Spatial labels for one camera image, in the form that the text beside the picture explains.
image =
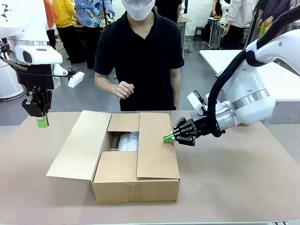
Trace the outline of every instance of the bubble wrap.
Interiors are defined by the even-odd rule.
[[[139,148],[139,132],[126,132],[120,137],[119,151],[137,151]]]

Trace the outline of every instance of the yellow shirt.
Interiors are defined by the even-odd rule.
[[[53,8],[58,15],[58,19],[55,22],[56,27],[64,28],[72,26],[72,21],[76,21],[76,12],[72,5],[71,0],[53,0]]]

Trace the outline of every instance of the black bag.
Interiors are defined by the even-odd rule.
[[[210,41],[210,24],[207,23],[201,31],[202,40],[209,42]]]

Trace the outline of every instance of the cardboard box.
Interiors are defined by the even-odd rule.
[[[122,132],[138,131],[138,151],[118,151]],[[83,111],[47,176],[90,180],[96,201],[176,201],[179,170],[165,113]]]

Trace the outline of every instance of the polo shirt collar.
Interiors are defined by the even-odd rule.
[[[152,26],[151,31],[150,31],[149,35],[147,36],[147,38],[152,37],[153,35],[159,34],[159,33],[163,32],[163,30],[164,30],[160,15],[158,15],[154,9],[152,9],[152,12],[154,14],[154,23],[153,23],[153,26]],[[122,17],[120,19],[123,24],[123,26],[122,26],[123,33],[125,36],[129,37],[132,33],[134,33],[134,31],[131,29],[131,27],[129,25],[128,18],[127,18],[127,11],[122,15]]]

